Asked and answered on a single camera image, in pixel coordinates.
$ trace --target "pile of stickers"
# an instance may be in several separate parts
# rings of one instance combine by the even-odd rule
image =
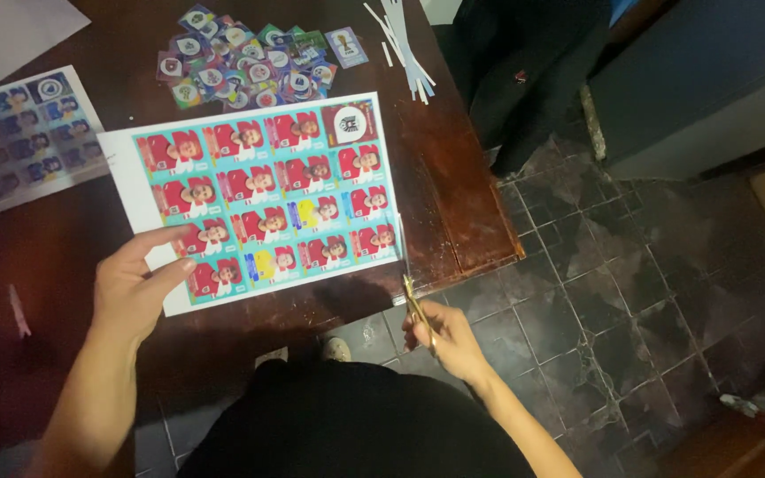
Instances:
[[[320,31],[282,31],[269,24],[256,35],[201,5],[178,23],[188,32],[170,40],[170,51],[158,52],[156,78],[169,83],[182,109],[212,100],[222,101],[224,112],[321,100],[332,86],[338,67],[324,60],[326,40]],[[349,28],[327,37],[340,42],[333,48],[342,67],[367,61]]]

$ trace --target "sticker sheet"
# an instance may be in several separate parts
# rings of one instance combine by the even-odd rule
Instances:
[[[0,211],[108,173],[72,66],[0,87]]]
[[[147,256],[197,268],[173,316],[397,260],[376,93],[99,136],[135,232],[185,224]]]

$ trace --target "person's left hand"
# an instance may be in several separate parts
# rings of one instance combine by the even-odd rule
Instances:
[[[181,258],[150,275],[143,258],[153,247],[180,239],[189,231],[188,225],[179,225],[136,234],[99,263],[93,289],[92,331],[135,346],[152,333],[164,298],[197,263],[192,258]]]

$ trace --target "person's right hand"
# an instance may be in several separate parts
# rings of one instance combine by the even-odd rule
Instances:
[[[492,368],[483,357],[462,310],[432,300],[421,300],[419,305],[433,328],[436,356],[445,370],[469,385],[475,385],[492,374]],[[406,332],[406,348],[409,351],[415,349],[419,342],[429,348],[429,331],[420,319],[412,320],[411,313],[407,312],[401,328]]]

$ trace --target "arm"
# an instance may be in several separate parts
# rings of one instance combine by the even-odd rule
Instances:
[[[149,279],[143,258],[181,238],[188,226],[135,235],[96,272],[93,320],[28,476],[100,476],[134,421],[135,357],[155,327],[166,295],[196,263],[183,258]]]
[[[421,301],[433,327],[435,351],[444,369],[465,381],[483,400],[489,414],[518,445],[539,478],[580,478],[565,452],[527,412],[512,390],[486,362],[462,310]],[[406,347],[430,345],[429,331],[410,316],[403,322]]]

